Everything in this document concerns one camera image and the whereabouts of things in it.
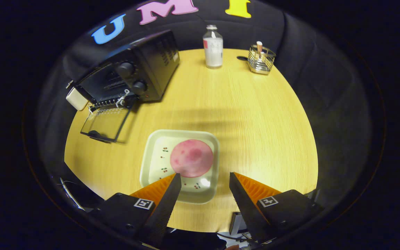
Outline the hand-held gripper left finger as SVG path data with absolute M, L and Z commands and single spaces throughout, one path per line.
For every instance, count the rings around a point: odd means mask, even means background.
M 116 193 L 89 214 L 123 238 L 159 247 L 181 187 L 181 175 L 171 174 L 130 195 Z

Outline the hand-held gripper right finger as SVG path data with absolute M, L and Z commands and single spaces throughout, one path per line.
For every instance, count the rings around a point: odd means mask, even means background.
M 229 175 L 229 189 L 249 233 L 259 243 L 290 234 L 323 211 L 297 190 L 280 192 L 236 172 Z

